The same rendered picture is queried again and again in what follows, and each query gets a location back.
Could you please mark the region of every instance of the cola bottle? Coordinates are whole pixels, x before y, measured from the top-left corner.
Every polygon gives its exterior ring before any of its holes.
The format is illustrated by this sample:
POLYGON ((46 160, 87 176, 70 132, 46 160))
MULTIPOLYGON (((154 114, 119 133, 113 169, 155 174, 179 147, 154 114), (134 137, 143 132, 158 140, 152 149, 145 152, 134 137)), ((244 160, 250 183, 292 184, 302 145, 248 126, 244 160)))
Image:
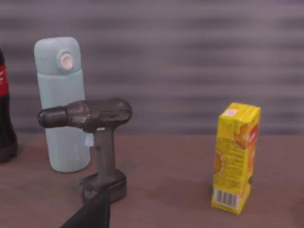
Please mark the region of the cola bottle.
POLYGON ((17 156, 17 137, 10 120, 10 93, 5 60, 0 49, 0 163, 17 156))

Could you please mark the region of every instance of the table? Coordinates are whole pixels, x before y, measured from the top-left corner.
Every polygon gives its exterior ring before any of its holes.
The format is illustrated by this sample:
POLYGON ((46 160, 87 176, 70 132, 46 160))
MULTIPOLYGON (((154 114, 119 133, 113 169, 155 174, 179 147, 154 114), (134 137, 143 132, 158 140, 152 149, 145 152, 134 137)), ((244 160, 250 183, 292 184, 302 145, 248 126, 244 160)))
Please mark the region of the table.
MULTIPOLYGON (((128 180, 111 228, 303 228, 304 136, 260 136, 252 192, 240 216, 210 206, 215 136, 115 137, 128 180)), ((21 153, 0 166, 0 227, 58 228, 82 205, 78 182, 48 163, 42 134, 19 135, 21 153)))

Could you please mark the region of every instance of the carton top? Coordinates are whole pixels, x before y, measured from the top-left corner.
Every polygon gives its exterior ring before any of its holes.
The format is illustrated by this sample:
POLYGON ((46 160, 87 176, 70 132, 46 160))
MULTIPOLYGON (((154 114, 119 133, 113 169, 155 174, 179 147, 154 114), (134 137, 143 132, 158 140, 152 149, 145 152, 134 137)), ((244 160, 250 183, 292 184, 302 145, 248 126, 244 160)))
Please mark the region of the carton top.
POLYGON ((249 104, 231 103, 219 116, 225 119, 235 119, 240 122, 249 123, 253 120, 261 108, 249 104))

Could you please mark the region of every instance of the corrugated metal shutter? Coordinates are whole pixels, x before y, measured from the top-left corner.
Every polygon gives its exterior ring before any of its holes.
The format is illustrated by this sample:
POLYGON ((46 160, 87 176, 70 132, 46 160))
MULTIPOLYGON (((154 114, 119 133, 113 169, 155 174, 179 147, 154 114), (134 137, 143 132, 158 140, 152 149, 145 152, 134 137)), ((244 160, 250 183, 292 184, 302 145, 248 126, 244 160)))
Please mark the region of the corrugated metal shutter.
POLYGON ((41 130, 33 47, 73 36, 88 99, 134 108, 122 133, 215 133, 232 101, 261 133, 304 132, 304 1, 0 0, 0 45, 18 131, 41 130))

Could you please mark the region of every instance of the black object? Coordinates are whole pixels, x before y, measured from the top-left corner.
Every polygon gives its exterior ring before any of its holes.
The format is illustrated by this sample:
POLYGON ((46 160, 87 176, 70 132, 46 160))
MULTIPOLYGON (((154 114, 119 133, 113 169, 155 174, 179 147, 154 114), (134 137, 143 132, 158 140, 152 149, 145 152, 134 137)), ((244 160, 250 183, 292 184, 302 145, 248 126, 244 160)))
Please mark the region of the black object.
POLYGON ((10 93, 5 60, 0 49, 0 163, 17 156, 17 136, 10 120, 10 93))
POLYGON ((103 188, 60 228, 109 228, 110 216, 110 195, 103 188))
POLYGON ((76 101, 41 110, 38 114, 38 122, 44 128, 70 126, 94 134, 93 150, 96 152, 98 172, 80 183, 84 203, 104 187, 110 191, 111 202, 126 195, 126 176, 115 168, 113 134, 131 117, 130 104, 121 98, 76 101))

